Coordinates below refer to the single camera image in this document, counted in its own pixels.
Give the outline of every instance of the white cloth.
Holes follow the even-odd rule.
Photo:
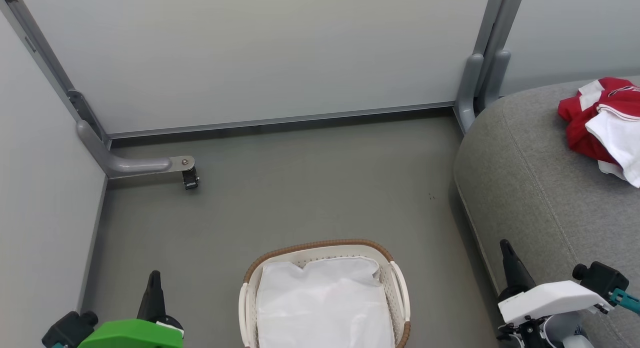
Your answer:
[[[598,160],[598,167],[600,171],[603,172],[604,174],[613,174],[624,181],[627,180],[624,177],[625,175],[622,174],[622,168],[620,168],[620,165],[615,165],[615,164],[607,163],[606,161]]]
[[[578,92],[582,94],[580,96],[580,108],[582,111],[589,109],[593,104],[596,104],[601,98],[604,87],[600,81],[592,81],[586,84],[582,88],[578,89]]]
[[[380,266],[365,257],[266,264],[256,297],[260,348],[393,348]]]
[[[622,167],[624,178],[640,188],[640,119],[630,119],[612,112],[611,107],[598,107],[598,115],[585,127]]]

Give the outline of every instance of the white laundry basket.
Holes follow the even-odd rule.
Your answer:
[[[405,277],[391,254],[374,241],[365,239],[325,240],[275,250],[259,257],[244,277],[238,300],[238,317],[242,342],[247,348],[258,347],[256,293],[263,274],[263,266],[276,261],[290,261],[304,267],[310,261],[346,256],[363,256],[380,265],[380,282],[384,286],[386,302],[391,314],[395,347],[403,348],[409,339],[411,309]]]

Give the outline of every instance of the gray sofa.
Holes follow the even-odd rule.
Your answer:
[[[506,238],[538,284],[571,279],[576,264],[601,261],[640,296],[640,190],[571,151],[557,114],[558,102],[585,83],[503,97],[462,141],[455,183],[496,292],[506,286],[499,247]],[[640,316],[622,308],[584,315],[594,346],[640,346]]]

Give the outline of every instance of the gray floor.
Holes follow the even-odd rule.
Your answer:
[[[191,154],[180,175],[109,184],[84,308],[135,317],[153,269],[185,346],[240,347],[238,293],[261,254],[322,239],[366,238],[402,268],[409,347],[496,347],[497,310],[453,189],[453,117],[182,141],[116,149]]]

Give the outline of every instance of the floor trim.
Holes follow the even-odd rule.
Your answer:
[[[95,222],[93,223],[93,233],[91,234],[91,245],[89,245],[89,255],[86,257],[86,265],[84,266],[84,276],[82,277],[82,285],[80,286],[80,298],[78,299],[76,310],[83,312],[83,304],[85,301],[85,292],[87,291],[87,282],[89,281],[89,269],[91,268],[91,259],[94,257],[94,247],[96,246],[96,236],[98,236],[98,227],[100,225],[100,218],[103,215],[103,205],[105,202],[105,195],[107,193],[107,183],[109,178],[105,175],[102,182],[102,191],[100,193],[100,202],[98,203],[98,212],[95,215]]]
[[[413,111],[413,110],[423,110],[423,109],[433,109],[433,108],[448,108],[448,107],[452,107],[453,104],[454,102],[439,102],[439,103],[430,103],[430,104],[418,104],[418,105],[412,105],[412,106],[398,106],[394,108],[366,109],[366,110],[358,110],[358,111],[345,111],[342,113],[305,115],[302,117],[249,120],[247,122],[194,125],[190,127],[175,127],[175,128],[166,128],[166,129],[152,129],[152,130],[146,130],[146,131],[113,133],[113,134],[109,134],[109,137],[112,138],[112,140],[118,140],[123,138],[139,138],[144,136],[157,136],[157,135],[167,135],[167,134],[176,134],[176,133],[192,133],[192,132],[198,132],[198,131],[211,131],[211,130],[219,130],[219,129],[238,128],[238,127],[252,127],[256,125],[271,125],[271,124],[282,124],[282,123],[293,123],[293,122],[306,122],[311,120],[361,117],[365,115],[398,113],[402,111]]]
[[[407,111],[391,111],[386,113],[356,115],[347,117],[333,117],[294,122],[282,122],[263,125],[249,125],[210,129],[205,131],[191,131],[185,133],[169,133],[148,136],[135,136],[131,138],[119,138],[112,140],[114,149],[123,147],[137,147],[141,145],[156,145],[165,143],[177,143],[182,141],[210,140],[220,138],[232,138],[238,136],[250,136],[259,134],[287,133],[292,131],[304,131],[313,129],[327,129],[363,124],[379,124],[397,122],[401,120],[425,119],[436,117],[454,117],[453,108],[425,108]]]

